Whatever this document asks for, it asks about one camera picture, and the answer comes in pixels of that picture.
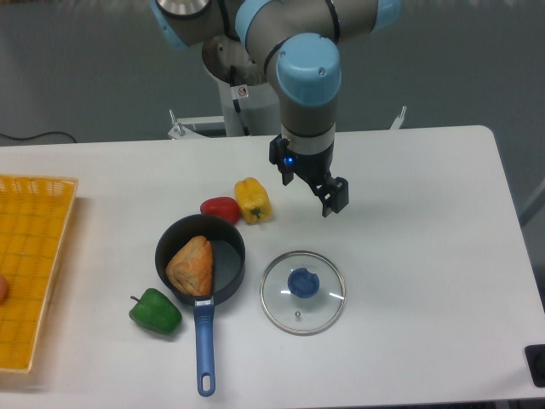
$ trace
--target yellow bell pepper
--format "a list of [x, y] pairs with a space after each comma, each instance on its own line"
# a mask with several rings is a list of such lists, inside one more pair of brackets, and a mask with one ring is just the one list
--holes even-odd
[[253, 177], [237, 182], [235, 198], [247, 223], [263, 222], [273, 214], [267, 190]]

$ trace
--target pan handle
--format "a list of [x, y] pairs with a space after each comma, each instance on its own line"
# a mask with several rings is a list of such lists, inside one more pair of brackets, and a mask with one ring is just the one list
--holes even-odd
[[[195, 302], [195, 335], [197, 344], [197, 389], [201, 396], [211, 396], [215, 392], [214, 372], [214, 301], [212, 299]], [[209, 389], [205, 389], [205, 379], [209, 379]]]

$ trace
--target white table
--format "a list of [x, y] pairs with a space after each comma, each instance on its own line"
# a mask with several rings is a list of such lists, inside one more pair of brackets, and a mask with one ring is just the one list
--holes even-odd
[[[0, 375], [0, 407], [299, 408], [545, 396], [524, 347], [545, 319], [508, 184], [483, 127], [339, 134], [332, 172], [351, 201], [321, 216], [310, 189], [282, 186], [271, 137], [0, 149], [0, 172], [79, 179], [75, 213], [27, 376]], [[162, 232], [256, 177], [275, 217], [238, 224], [238, 292], [215, 314], [216, 392], [196, 390], [190, 308], [174, 341], [129, 319], [159, 280]], [[327, 331], [280, 331], [259, 302], [263, 270], [292, 250], [327, 256], [347, 303]]]

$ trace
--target green bell pepper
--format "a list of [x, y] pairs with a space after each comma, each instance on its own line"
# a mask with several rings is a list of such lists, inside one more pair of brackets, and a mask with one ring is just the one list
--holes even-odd
[[180, 310], [160, 291], [148, 288], [140, 299], [131, 297], [137, 304], [129, 317], [147, 330], [170, 335], [181, 323]]

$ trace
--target saucepan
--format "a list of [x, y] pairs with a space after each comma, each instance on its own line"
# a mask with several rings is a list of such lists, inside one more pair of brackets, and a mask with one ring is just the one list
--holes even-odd
[[[193, 297], [180, 292], [166, 275], [174, 255], [193, 237], [202, 235], [212, 244], [214, 268], [212, 294]], [[193, 306], [197, 350], [197, 389], [202, 396], [215, 392], [213, 320], [215, 305], [226, 301], [244, 278], [246, 250], [240, 232], [217, 216], [193, 215], [170, 226], [158, 242], [155, 267], [159, 277], [181, 302]]]

